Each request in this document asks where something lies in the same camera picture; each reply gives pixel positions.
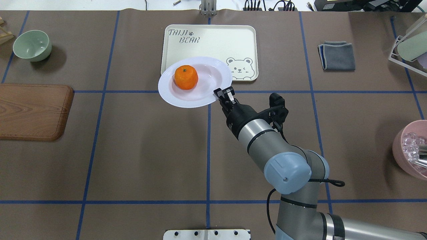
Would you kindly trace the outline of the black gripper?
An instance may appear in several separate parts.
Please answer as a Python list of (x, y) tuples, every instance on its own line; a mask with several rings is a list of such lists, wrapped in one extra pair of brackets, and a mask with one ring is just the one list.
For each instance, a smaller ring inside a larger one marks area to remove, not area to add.
[(213, 93), (222, 106), (226, 125), (235, 138), (239, 138), (241, 129), (252, 120), (262, 119), (267, 122), (265, 114), (256, 112), (250, 105), (241, 104), (234, 98), (235, 91), (232, 86), (226, 89), (215, 89)]

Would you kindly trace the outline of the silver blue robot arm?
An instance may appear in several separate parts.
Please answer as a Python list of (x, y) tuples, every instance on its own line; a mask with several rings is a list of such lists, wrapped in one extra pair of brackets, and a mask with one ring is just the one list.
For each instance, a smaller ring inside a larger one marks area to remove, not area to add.
[(426, 233), (411, 232), (317, 211), (321, 183), (343, 187), (331, 180), (329, 164), (314, 151), (289, 144), (283, 135), (288, 109), (279, 94), (269, 97), (269, 108), (256, 112), (239, 103), (232, 87), (214, 90), (232, 134), (281, 194), (274, 227), (277, 240), (425, 240)]

